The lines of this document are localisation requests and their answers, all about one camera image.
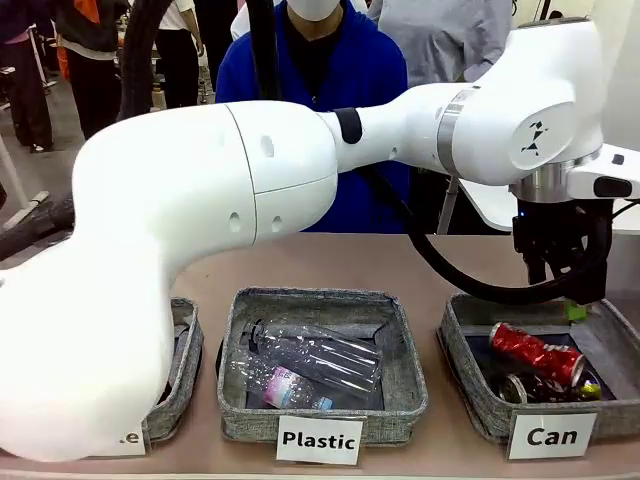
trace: plastic sign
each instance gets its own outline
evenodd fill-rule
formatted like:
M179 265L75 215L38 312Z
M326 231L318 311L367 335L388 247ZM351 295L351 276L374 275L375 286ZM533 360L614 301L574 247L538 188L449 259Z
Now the plastic sign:
M583 457L597 416L596 413L516 414L509 459Z
M280 417L276 459L356 465L362 422Z
M142 457L147 454L142 426L132 430L113 447L94 457Z

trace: robotic arm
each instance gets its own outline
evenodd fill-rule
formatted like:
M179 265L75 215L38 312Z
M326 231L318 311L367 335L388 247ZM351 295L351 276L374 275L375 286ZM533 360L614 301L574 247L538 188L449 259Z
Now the robotic arm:
M601 70L592 23L549 25L512 33L476 84L381 107L211 105L100 132L74 168L71 238L0 275L3 337L27 339L0 349L0 447L61 461L117 442L164 390L178 273L313 225L340 172L398 160L511 184L527 211L640 197L638 154L603 145Z

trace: wooden table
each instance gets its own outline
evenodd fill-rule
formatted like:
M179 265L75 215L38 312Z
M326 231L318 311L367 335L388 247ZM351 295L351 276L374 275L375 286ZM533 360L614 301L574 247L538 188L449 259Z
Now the wooden table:
M509 237L440 237L438 248L467 273L487 282L523 285L525 271ZM384 290L397 296L420 352L430 404L407 447L364 449L354 468L283 465L273 445L223 440L215 396L214 361L236 291L247 286ZM190 267L175 294L200 305L205 361L193 401L174 440L147 458L36 464L0 456L7 470L102 474L274 474L447 477L640 476L640 438L595 445L584 459L508 463L503 447L472 428L436 342L435 329L454 288L415 253L403 236L300 234L249 250L229 252Z

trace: gray basket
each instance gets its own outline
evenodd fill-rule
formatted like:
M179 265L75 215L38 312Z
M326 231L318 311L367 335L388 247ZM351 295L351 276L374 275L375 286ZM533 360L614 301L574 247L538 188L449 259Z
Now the gray basket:
M501 400L491 391L466 340L471 335L488 337L497 322L510 323L533 335L569 334L616 400L529 405ZM508 441L514 412L541 410L596 411L593 440L640 434L640 337L606 300L591 309L585 322L571 324L562 302L508 307L457 295L447 304L439 336L474 427L489 440Z
M203 335L198 323L198 307L183 298L171 300L171 311L176 333L187 327L183 335L178 335L175 358L171 365L169 381L172 384L169 396L149 413L143 433L147 442L157 443L172 438L184 414L200 365Z
M384 410L267 410L246 408L244 380L226 371L231 354L243 351L240 340L249 321L284 319L319 325L358 338L373 338L384 352L381 378ZM411 438L424 413L427 387L402 306L383 293L355 290L247 288L237 293L224 338L218 380L224 435L244 442L275 442L282 414L364 421L362 443L399 446Z

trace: white table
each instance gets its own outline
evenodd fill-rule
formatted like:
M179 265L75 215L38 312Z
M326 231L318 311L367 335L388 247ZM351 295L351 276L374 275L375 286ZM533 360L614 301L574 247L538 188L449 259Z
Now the white table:
M487 187L466 180L461 180L460 186L487 225L503 232L512 230L513 217L518 215L518 200L509 192L509 187ZM628 204L625 200L616 200L614 211ZM617 217L613 222L613 231L624 235L640 235L640 206Z

